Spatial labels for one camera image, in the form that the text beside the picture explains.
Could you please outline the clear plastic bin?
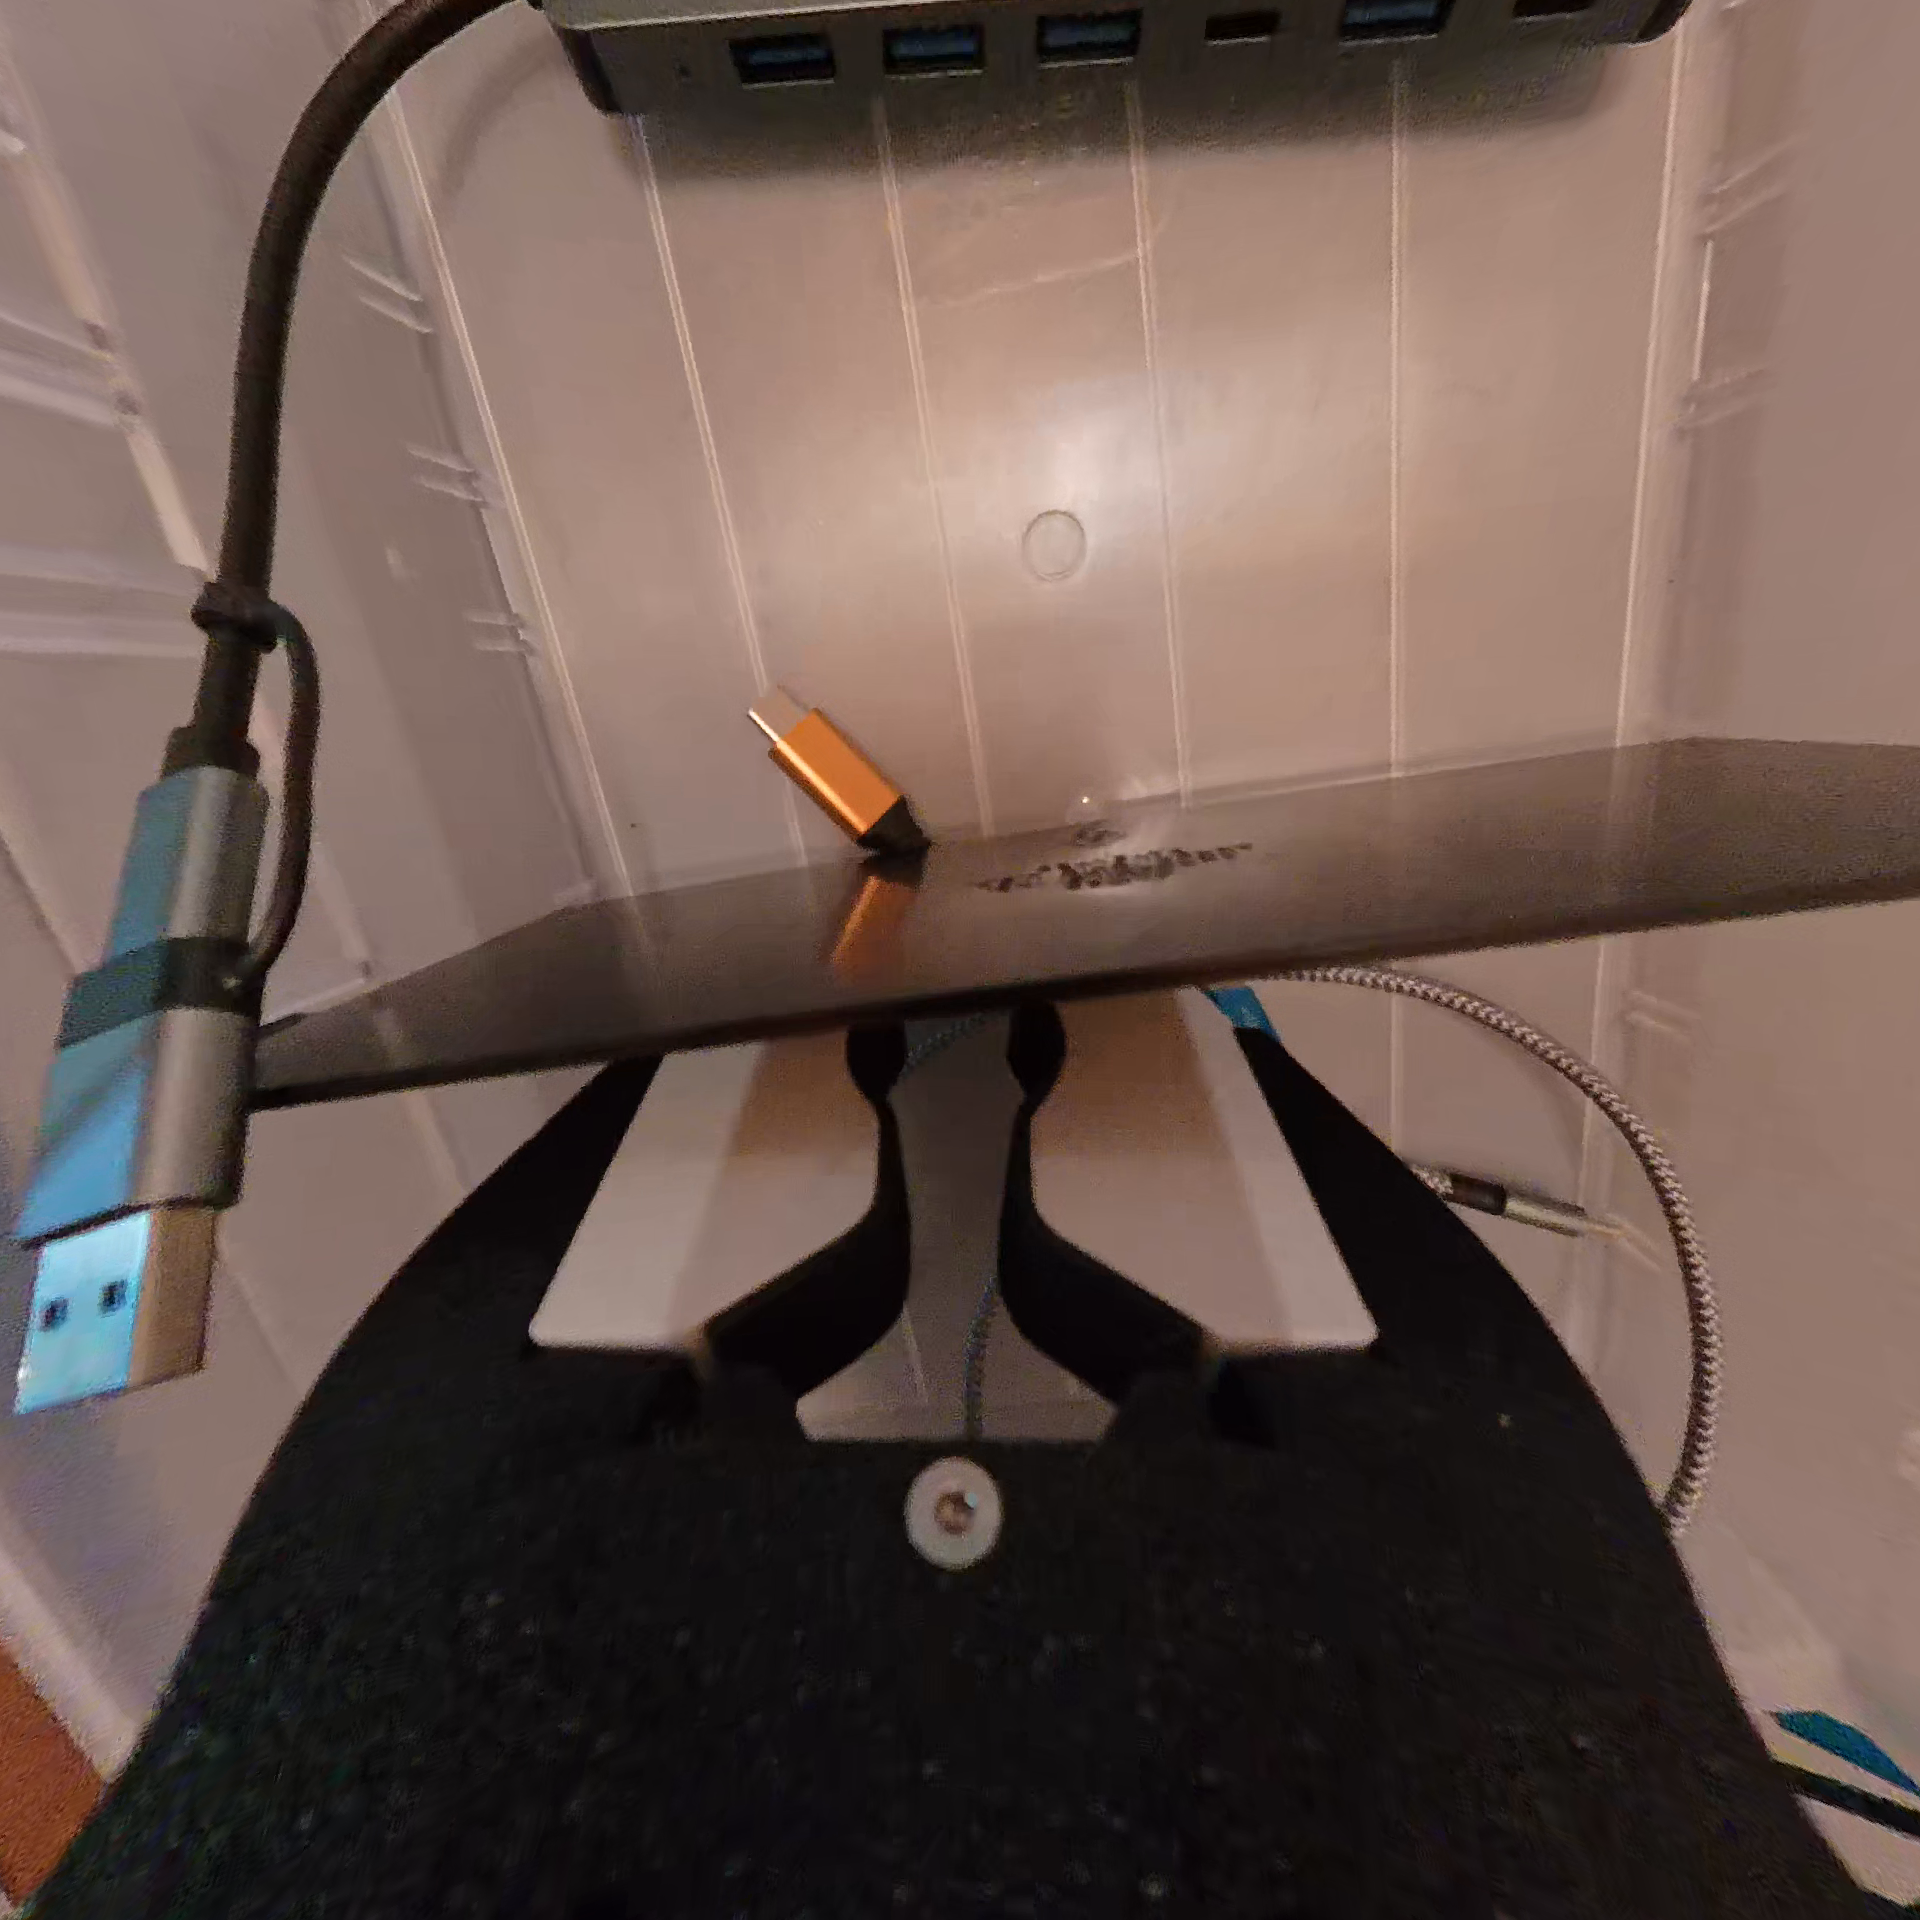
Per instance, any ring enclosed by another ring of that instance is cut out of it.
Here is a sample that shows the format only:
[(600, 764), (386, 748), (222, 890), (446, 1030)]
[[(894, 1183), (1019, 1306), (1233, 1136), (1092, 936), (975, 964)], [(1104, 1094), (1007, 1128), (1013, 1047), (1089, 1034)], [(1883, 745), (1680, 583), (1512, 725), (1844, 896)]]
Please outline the clear plastic bin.
[[(133, 796), (189, 705), (239, 282), (381, 3), (4, 3), (4, 1183)], [(1481, 114), (1345, 123), (1112, 66), (848, 145), (596, 112), (540, 12), (356, 141), (300, 289), (277, 595), (326, 659), (277, 1011), (650, 885), (827, 856), (776, 684), (936, 829), (1658, 732), (1915, 741), (1911, 3), (1692, 3)], [(1676, 1150), (1728, 1400), (1692, 1562), (1765, 1707), (1915, 1770), (1915, 903), (1455, 952)], [(1646, 1188), (1463, 1019), (1268, 985), (1413, 1153), (1617, 1238), (1479, 1232), (1659, 1471)], [(577, 1085), (260, 1126), (210, 1366), (4, 1421), (4, 1669), (58, 1860), (275, 1427), (404, 1251)]]

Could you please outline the dark grey metal slab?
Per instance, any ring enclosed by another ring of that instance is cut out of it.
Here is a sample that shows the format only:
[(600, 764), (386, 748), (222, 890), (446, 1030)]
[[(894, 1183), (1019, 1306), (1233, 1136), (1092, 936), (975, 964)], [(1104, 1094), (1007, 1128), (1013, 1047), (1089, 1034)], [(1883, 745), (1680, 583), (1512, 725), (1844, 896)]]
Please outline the dark grey metal slab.
[(1917, 751), (1639, 741), (594, 900), (268, 1023), (251, 1110), (1914, 900)]

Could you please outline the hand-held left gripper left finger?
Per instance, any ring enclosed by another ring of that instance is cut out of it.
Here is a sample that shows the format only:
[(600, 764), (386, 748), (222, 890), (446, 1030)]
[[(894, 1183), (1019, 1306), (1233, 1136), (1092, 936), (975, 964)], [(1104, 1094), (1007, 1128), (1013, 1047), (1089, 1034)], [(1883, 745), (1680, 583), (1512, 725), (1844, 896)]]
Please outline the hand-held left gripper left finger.
[(532, 1319), (805, 1396), (908, 1307), (900, 1022), (669, 1053)]

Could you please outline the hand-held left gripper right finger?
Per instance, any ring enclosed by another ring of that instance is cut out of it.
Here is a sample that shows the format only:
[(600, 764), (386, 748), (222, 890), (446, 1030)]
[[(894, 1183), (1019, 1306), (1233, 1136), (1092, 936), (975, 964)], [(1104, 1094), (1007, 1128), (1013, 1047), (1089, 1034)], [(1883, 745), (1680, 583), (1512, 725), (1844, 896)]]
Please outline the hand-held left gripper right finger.
[(1019, 1338), (1120, 1404), (1378, 1334), (1240, 1047), (1197, 990), (1015, 1007), (998, 1287)]

